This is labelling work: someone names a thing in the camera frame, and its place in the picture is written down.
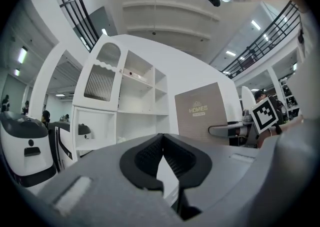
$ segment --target white wall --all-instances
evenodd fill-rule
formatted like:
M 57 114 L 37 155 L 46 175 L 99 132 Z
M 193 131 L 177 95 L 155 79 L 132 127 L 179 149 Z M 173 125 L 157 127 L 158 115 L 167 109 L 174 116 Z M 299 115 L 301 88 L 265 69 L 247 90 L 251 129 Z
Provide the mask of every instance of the white wall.
M 22 112 L 22 100 L 24 97 L 26 85 L 11 75 L 6 77 L 4 83 L 1 102 L 6 95 L 9 95 L 10 111 L 20 114 Z
M 178 134 L 175 95 L 218 82 L 227 121 L 240 121 L 242 110 L 234 82 L 213 67 L 173 47 L 130 35 L 113 39 L 167 76 L 170 132 Z
M 266 71 L 268 68 L 275 65 L 282 58 L 293 52 L 298 47 L 297 34 L 300 27 L 299 25 L 285 37 L 275 48 L 268 52 L 262 59 L 250 66 L 248 69 L 234 77 L 234 81 L 237 87 L 253 79 L 258 74 Z

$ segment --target white shelf unit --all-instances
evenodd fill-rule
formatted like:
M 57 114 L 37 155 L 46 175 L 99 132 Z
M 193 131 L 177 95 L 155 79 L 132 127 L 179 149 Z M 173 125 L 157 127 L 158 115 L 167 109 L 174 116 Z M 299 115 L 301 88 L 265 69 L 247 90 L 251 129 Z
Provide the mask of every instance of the white shelf unit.
M 169 133 L 167 92 L 166 75 L 117 41 L 101 36 L 74 93 L 73 153 Z M 91 139 L 76 135 L 78 124 L 90 128 Z
M 72 143 L 74 151 L 92 151 L 116 144 L 117 113 L 114 111 L 74 107 Z M 91 139 L 79 138 L 78 124 L 90 128 Z
M 289 96 L 286 96 L 284 87 L 288 86 L 287 83 L 281 84 L 281 82 L 280 82 L 280 86 L 281 86 L 282 94 L 283 94 L 283 97 L 284 97 L 284 100 L 285 100 L 286 114 L 287 114 L 288 119 L 289 119 L 289 112 L 290 112 L 290 111 L 293 111 L 293 110 L 299 109 L 299 106 L 298 106 L 298 105 L 295 105 L 295 106 L 292 106 L 292 107 L 289 107 L 289 106 L 288 106 L 288 101 L 287 101 L 287 99 L 294 98 L 294 95 L 291 94 L 291 95 L 289 95 Z
M 168 91 L 167 76 L 165 76 L 160 70 L 155 69 L 155 88 L 162 92 Z

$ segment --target white robot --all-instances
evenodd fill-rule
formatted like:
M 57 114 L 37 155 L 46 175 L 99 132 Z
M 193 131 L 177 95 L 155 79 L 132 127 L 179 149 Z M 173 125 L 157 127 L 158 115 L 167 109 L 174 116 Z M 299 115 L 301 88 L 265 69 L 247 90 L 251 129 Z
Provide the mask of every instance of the white robot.
M 0 116 L 1 158 L 11 178 L 33 194 L 57 174 L 48 130 L 39 120 L 10 111 Z

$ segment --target sign board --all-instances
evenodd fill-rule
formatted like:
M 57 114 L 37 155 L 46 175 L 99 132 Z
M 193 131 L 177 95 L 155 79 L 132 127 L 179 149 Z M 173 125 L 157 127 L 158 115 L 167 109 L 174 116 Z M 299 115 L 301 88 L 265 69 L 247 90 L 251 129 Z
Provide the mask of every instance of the sign board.
M 213 137 L 211 126 L 227 125 L 224 102 L 218 83 L 175 96 L 179 135 L 206 143 L 229 145 L 228 138 Z

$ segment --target gray surface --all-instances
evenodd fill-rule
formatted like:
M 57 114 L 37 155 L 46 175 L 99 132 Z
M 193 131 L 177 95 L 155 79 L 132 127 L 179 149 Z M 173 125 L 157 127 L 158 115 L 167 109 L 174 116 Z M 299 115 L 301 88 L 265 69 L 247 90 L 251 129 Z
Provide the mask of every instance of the gray surface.
M 212 169 L 203 183 L 196 188 L 185 190 L 189 204 L 202 211 L 215 205 L 232 190 L 251 166 L 250 163 L 230 158 L 230 156 L 239 154 L 255 158 L 259 153 L 259 150 L 254 148 L 197 142 L 175 134 L 171 136 L 198 148 L 212 160 Z
M 47 204 L 67 189 L 78 176 L 92 179 L 88 191 L 68 219 L 81 226 L 170 226 L 181 222 L 163 199 L 162 192 L 136 188 L 123 175 L 120 157 L 129 148 L 154 135 L 91 152 L 57 175 L 39 194 Z

